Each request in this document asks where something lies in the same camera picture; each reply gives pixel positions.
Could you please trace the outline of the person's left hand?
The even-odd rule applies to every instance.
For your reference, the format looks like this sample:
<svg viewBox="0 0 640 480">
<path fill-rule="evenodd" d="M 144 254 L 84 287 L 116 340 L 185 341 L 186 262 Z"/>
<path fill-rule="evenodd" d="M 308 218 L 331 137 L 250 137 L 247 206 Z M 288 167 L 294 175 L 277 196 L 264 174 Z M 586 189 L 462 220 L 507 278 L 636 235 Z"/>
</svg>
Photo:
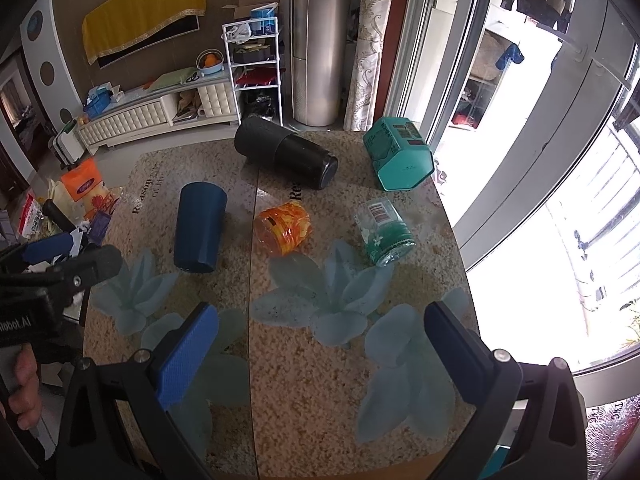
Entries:
<svg viewBox="0 0 640 480">
<path fill-rule="evenodd" d="M 9 396 L 9 400 L 1 404 L 1 416 L 6 418 L 6 408 L 9 408 L 16 415 L 17 425 L 21 430 L 31 430 L 39 422 L 42 400 L 39 394 L 37 361 L 30 344 L 24 344 L 17 355 L 13 374 L 18 387 Z"/>
</svg>

